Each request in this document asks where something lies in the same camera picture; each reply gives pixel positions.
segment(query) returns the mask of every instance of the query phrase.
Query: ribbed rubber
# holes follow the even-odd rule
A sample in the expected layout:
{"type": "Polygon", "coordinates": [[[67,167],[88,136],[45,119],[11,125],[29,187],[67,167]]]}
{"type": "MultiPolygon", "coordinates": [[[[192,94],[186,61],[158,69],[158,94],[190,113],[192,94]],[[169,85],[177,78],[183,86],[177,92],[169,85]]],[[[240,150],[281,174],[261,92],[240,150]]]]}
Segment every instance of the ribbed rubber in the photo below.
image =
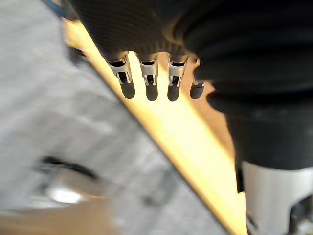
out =
{"type": "Polygon", "coordinates": [[[70,0],[100,52],[109,60],[123,51],[184,55],[165,39],[152,0],[70,0]]]}

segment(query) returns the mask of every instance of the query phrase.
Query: metal terminal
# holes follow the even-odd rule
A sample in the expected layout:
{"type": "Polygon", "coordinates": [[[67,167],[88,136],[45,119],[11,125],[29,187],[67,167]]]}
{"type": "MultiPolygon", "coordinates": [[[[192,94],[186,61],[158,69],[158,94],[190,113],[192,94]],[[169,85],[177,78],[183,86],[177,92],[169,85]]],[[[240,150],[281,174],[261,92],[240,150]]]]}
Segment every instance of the metal terminal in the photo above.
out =
{"type": "Polygon", "coordinates": [[[132,82],[131,66],[127,55],[120,60],[109,61],[109,65],[121,85],[132,82]]]}
{"type": "Polygon", "coordinates": [[[169,86],[179,87],[184,76],[186,62],[174,62],[169,58],[168,78],[169,86]]]}
{"type": "Polygon", "coordinates": [[[157,58],[153,61],[140,61],[141,73],[146,86],[149,84],[153,84],[155,86],[157,84],[157,66],[157,58]]]}
{"type": "Polygon", "coordinates": [[[307,235],[313,167],[279,170],[242,162],[247,228],[252,235],[307,235]]]}
{"type": "Polygon", "coordinates": [[[201,86],[201,87],[204,87],[205,86],[205,83],[204,82],[197,82],[195,79],[193,80],[193,84],[195,86],[201,86]]]}

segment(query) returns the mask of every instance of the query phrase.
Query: metal pin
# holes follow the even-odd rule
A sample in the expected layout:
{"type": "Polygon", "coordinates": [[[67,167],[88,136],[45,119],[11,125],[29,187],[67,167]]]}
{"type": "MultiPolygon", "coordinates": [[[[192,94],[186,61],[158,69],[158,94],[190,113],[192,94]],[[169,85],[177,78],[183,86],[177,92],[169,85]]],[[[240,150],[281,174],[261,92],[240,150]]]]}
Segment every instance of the metal pin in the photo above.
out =
{"type": "Polygon", "coordinates": [[[186,60],[175,62],[171,58],[168,59],[169,63],[169,85],[167,90],[167,97],[170,101],[175,101],[179,96],[180,84],[186,68],[186,60]]]}
{"type": "MultiPolygon", "coordinates": [[[[196,58],[196,64],[197,66],[201,64],[200,59],[196,58]]],[[[204,86],[204,82],[199,82],[194,79],[190,88],[190,97],[192,99],[199,99],[203,93],[204,86]]]]}
{"type": "Polygon", "coordinates": [[[116,61],[109,61],[109,65],[121,84],[123,95],[131,99],[135,95],[134,82],[132,80],[131,66],[127,54],[124,58],[116,61]]]}
{"type": "Polygon", "coordinates": [[[142,77],[146,84],[146,96],[150,101],[157,99],[157,57],[153,61],[140,61],[142,77]]]}

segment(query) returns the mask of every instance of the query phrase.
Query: shiny metal part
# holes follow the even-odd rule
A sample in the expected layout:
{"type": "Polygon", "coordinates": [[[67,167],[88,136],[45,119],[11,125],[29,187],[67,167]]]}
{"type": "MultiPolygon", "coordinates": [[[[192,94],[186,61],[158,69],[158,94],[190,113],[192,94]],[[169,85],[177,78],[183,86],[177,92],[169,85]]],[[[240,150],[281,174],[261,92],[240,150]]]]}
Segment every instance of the shiny metal part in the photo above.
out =
{"type": "Polygon", "coordinates": [[[71,204],[104,199],[99,181],[66,168],[49,175],[45,194],[53,201],[71,204]]]}
{"type": "Polygon", "coordinates": [[[156,58],[156,60],[149,62],[140,61],[140,67],[146,86],[148,86],[149,83],[155,86],[157,84],[158,59],[156,58]]]}
{"type": "Polygon", "coordinates": [[[174,62],[169,58],[168,63],[169,86],[176,85],[177,87],[179,87],[186,69],[186,62],[174,62]]]}
{"type": "Polygon", "coordinates": [[[127,55],[118,61],[109,61],[109,66],[120,84],[132,82],[132,71],[127,55]]]}
{"type": "MultiPolygon", "coordinates": [[[[242,170],[250,234],[298,235],[290,233],[291,209],[312,195],[313,168],[278,170],[244,161],[242,170]]],[[[308,227],[301,222],[300,229],[308,227]]]]}
{"type": "Polygon", "coordinates": [[[204,83],[204,82],[197,82],[195,79],[193,80],[193,84],[194,84],[195,86],[197,86],[197,85],[202,86],[202,87],[205,86],[205,83],[204,83]]]}

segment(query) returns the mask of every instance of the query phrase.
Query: concrete floor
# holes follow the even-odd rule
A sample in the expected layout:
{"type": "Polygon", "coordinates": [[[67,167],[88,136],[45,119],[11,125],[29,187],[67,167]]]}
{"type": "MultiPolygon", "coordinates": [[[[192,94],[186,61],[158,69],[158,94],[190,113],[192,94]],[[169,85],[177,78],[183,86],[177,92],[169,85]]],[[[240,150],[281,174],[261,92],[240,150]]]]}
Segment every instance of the concrete floor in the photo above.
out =
{"type": "Polygon", "coordinates": [[[102,176],[123,235],[225,234],[93,69],[67,59],[39,0],[1,0],[0,32],[2,211],[34,206],[31,168],[57,155],[102,176]]]}

